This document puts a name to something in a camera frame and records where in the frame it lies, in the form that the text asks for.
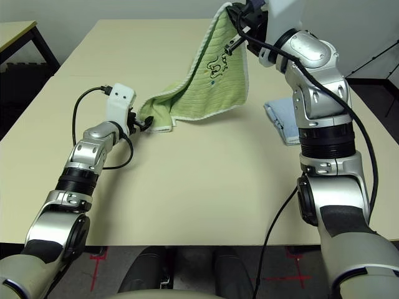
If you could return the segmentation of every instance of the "folded blue towel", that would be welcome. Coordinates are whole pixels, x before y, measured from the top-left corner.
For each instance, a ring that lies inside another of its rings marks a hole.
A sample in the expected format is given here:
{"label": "folded blue towel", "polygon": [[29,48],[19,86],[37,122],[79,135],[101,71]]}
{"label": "folded blue towel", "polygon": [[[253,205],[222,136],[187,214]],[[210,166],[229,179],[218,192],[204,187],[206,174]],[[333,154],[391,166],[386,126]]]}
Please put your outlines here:
{"label": "folded blue towel", "polygon": [[286,145],[299,144],[299,131],[295,122],[292,98],[282,98],[264,104],[267,115],[279,131]]}

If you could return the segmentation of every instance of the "robotic arm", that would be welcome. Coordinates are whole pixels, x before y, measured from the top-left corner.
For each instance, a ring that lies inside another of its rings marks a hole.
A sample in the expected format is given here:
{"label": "robotic arm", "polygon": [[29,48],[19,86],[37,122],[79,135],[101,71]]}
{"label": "robotic arm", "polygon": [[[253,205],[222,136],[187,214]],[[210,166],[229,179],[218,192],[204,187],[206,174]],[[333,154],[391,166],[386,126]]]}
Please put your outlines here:
{"label": "robotic arm", "polygon": [[[270,0],[267,6],[263,4],[262,0],[247,1],[245,6],[234,4],[229,16],[247,35],[299,58],[308,73],[351,107],[349,86],[338,71],[335,47],[299,30],[303,1]],[[262,31],[265,27],[267,36]],[[236,35],[226,45],[226,53],[231,54],[244,40],[242,34]],[[251,39],[248,42],[259,62],[275,64],[293,91],[302,150],[299,161],[304,172],[297,180],[299,207],[303,220],[319,230],[333,293],[342,298],[398,298],[399,252],[368,226],[370,204],[362,156],[355,149],[352,118],[314,86],[295,62]]]}
{"label": "robotic arm", "polygon": [[115,84],[107,101],[107,121],[86,130],[73,148],[55,190],[51,191],[35,218],[19,255],[0,261],[1,298],[45,298],[69,265],[81,255],[89,232],[85,215],[104,162],[112,148],[136,131],[146,130],[145,121],[131,112],[135,92]]}

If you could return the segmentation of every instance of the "white wall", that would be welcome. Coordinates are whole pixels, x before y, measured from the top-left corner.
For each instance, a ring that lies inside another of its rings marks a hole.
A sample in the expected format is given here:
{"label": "white wall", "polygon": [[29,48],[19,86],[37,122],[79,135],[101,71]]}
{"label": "white wall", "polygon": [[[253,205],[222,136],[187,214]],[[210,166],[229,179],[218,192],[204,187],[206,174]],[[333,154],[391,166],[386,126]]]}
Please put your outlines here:
{"label": "white wall", "polygon": [[[190,19],[212,17],[225,0],[0,0],[0,22],[35,19],[63,62],[98,19]],[[340,69],[351,70],[399,39],[397,0],[307,0],[302,21],[340,52]],[[42,59],[32,45],[13,61]],[[399,61],[399,46],[354,77],[385,78]],[[392,75],[399,86],[399,70]]]}

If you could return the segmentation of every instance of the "connector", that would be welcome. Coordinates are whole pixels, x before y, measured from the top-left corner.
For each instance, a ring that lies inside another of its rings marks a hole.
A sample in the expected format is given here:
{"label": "connector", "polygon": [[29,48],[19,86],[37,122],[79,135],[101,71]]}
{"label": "connector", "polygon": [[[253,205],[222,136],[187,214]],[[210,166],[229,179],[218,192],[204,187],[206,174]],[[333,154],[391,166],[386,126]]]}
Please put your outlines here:
{"label": "connector", "polygon": [[103,86],[101,86],[101,90],[104,92],[104,94],[110,95],[111,91],[112,91],[112,86],[103,85]]}

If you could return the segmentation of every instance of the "table surface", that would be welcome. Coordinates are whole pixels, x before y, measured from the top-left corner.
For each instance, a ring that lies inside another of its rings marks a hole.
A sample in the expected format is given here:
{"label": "table surface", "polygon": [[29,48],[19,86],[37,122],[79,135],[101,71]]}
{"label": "table surface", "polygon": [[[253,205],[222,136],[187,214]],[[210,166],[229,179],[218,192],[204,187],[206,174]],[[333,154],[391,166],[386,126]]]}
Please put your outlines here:
{"label": "table surface", "polygon": [[[72,149],[76,98],[91,87],[120,82],[136,90],[138,108],[185,77],[208,24],[205,19],[97,23],[0,142],[0,242],[23,242],[55,188]],[[251,54],[248,66],[244,106],[207,120],[179,121],[170,133],[132,136],[133,161],[99,178],[88,213],[87,245],[263,243],[300,176],[300,147],[282,143],[263,108],[264,102],[291,95],[283,75],[260,66]],[[81,103],[77,136],[103,121],[105,100],[99,92]],[[354,92],[352,101],[373,140],[380,170],[372,227],[399,239],[399,146]],[[370,190],[370,160],[357,128],[355,133]],[[107,164],[127,156],[126,144],[118,145]],[[292,200],[270,244],[319,242],[317,229],[300,218],[297,200]]]}
{"label": "table surface", "polygon": [[36,21],[0,23],[0,52],[36,25]]}

